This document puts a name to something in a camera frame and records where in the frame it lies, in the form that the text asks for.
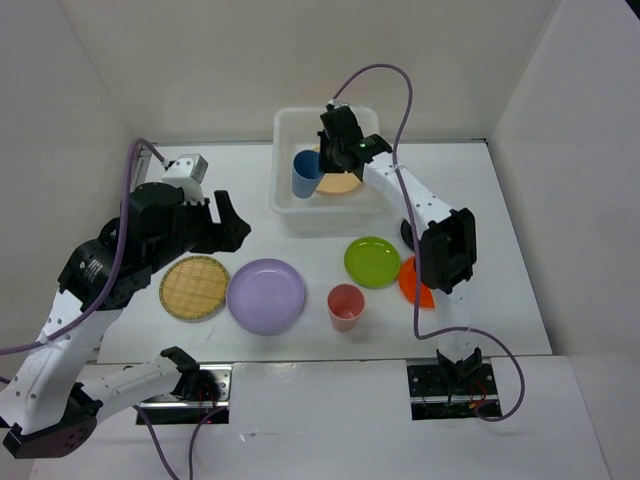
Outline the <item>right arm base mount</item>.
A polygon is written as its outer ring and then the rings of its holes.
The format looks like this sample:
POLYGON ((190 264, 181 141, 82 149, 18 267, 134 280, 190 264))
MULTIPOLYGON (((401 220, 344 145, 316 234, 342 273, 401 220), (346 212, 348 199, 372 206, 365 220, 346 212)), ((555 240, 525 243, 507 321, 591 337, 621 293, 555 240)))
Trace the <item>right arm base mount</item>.
POLYGON ((493 368, 476 347, 464 360, 436 358, 406 366, 413 421, 502 416, 493 368))

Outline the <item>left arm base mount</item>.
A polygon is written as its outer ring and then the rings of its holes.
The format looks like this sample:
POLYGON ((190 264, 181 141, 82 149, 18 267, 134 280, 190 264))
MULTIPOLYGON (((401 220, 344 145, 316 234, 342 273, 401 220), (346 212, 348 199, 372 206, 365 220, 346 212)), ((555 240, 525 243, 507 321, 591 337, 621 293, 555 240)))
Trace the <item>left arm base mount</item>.
POLYGON ((195 426, 209 413, 218 409, 207 424, 227 424, 233 366, 231 364, 202 364, 207 371, 203 380, 191 387, 186 394, 160 394, 141 402, 138 407, 156 426, 195 426))

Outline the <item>orange plastic plate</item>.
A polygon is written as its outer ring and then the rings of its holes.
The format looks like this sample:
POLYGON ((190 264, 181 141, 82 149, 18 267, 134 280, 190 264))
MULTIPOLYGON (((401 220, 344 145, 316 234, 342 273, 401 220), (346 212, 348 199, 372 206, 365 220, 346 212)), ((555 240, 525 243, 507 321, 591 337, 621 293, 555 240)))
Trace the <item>orange plastic plate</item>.
MULTIPOLYGON (((416 280, 415 257, 411 256, 402 264, 397 277, 400 291, 411 304, 416 300, 416 280)), ((436 308, 433 294, 424 284, 420 285, 419 306, 421 309, 429 310, 436 308)))

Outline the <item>clear plastic bin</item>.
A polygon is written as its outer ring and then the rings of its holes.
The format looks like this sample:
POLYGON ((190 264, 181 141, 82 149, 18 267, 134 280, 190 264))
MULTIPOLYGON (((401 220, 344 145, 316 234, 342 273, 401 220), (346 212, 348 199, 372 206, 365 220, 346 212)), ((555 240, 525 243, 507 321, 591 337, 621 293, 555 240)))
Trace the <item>clear plastic bin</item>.
POLYGON ((385 215, 387 202, 373 187, 363 184, 350 192, 314 192, 307 199, 292 191, 297 153, 317 151, 323 107, 287 107, 276 112, 269 203, 281 223, 300 234, 339 236, 364 228, 385 215))

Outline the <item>beige plastic plate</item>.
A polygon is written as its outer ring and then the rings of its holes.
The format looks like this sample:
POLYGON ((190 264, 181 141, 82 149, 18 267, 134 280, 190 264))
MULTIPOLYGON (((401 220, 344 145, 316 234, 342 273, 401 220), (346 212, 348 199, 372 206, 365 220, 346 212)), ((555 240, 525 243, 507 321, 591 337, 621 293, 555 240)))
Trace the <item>beige plastic plate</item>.
POLYGON ((356 190, 361 181, 352 173, 326 173, 315 192, 324 195, 342 195, 356 190))

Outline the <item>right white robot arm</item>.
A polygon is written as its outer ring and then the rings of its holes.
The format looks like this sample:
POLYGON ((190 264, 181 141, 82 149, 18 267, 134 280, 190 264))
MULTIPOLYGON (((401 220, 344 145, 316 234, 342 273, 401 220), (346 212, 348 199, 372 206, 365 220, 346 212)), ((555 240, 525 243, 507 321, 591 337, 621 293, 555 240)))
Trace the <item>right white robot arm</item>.
POLYGON ((438 333, 470 328, 469 281, 477 261, 476 221, 424 186, 397 159, 397 147, 365 136, 351 108, 328 104, 320 115, 319 171, 352 173, 373 187, 409 222, 416 281, 440 301, 438 333))

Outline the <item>round bamboo tray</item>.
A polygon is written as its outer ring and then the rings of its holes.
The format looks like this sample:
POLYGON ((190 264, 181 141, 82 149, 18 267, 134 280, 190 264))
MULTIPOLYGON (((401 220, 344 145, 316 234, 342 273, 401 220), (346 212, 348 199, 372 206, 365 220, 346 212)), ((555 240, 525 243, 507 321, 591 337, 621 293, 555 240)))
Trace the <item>round bamboo tray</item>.
POLYGON ((174 263, 159 286, 159 300, 174 318, 187 322, 205 320, 226 301, 230 275, 218 260, 189 256, 174 263))

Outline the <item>blue plastic cup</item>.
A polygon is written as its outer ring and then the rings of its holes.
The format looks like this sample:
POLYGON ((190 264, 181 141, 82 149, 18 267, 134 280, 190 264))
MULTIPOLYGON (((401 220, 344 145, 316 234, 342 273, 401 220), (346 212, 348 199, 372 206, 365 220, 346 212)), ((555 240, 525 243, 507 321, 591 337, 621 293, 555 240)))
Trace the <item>blue plastic cup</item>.
POLYGON ((320 170, 319 153, 302 150, 293 159, 292 192, 300 199, 311 197, 321 182, 324 173, 320 170))

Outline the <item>green plastic plate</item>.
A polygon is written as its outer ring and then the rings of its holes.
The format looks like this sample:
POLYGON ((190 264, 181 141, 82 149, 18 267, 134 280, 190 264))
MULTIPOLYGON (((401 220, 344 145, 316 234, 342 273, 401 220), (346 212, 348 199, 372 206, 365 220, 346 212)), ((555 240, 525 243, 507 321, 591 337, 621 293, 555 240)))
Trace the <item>green plastic plate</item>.
POLYGON ((349 244, 344 252, 344 268, 358 285, 369 289, 381 289, 397 278, 402 261, 397 249, 387 240, 361 237, 349 244))

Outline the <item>purple plastic plate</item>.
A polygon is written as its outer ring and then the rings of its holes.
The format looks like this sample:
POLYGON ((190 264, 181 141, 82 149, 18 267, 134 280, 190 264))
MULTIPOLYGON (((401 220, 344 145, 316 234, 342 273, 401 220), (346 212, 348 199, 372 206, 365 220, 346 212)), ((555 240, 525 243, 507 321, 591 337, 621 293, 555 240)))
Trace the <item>purple plastic plate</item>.
POLYGON ((226 304, 245 330, 277 335, 299 318, 306 298, 304 281, 290 264, 273 258, 251 261, 231 278, 226 304))

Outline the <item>pink plastic cup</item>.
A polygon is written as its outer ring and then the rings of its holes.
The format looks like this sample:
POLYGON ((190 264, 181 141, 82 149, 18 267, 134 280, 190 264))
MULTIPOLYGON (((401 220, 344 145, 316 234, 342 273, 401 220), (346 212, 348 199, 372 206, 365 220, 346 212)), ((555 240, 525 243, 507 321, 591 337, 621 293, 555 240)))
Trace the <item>pink plastic cup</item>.
POLYGON ((364 294, 351 284, 337 285, 327 296, 331 324, 341 333, 346 333, 357 325, 365 306, 364 294))

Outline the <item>black plastic plate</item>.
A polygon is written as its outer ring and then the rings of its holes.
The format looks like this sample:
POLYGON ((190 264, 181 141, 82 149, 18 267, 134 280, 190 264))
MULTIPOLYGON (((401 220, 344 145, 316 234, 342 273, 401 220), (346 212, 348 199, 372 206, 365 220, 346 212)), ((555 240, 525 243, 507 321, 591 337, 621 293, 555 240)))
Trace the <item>black plastic plate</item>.
POLYGON ((410 223, 406 219, 403 219, 400 224, 400 235, 405 246, 409 250, 413 251, 414 241, 413 241, 412 229, 411 229, 410 223))

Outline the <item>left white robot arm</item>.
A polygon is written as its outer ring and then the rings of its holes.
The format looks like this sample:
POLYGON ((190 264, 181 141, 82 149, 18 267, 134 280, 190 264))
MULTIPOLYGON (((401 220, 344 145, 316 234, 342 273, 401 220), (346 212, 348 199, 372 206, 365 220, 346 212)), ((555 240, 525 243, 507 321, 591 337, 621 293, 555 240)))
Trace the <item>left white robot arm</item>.
POLYGON ((187 252, 234 253, 250 231, 225 190, 194 202, 165 183, 128 190, 119 216, 73 251, 38 339, 1 392, 4 448, 16 459, 61 458, 122 410, 161 394, 188 399, 213 384, 213 376, 176 346, 111 376, 78 376, 156 272, 187 252))

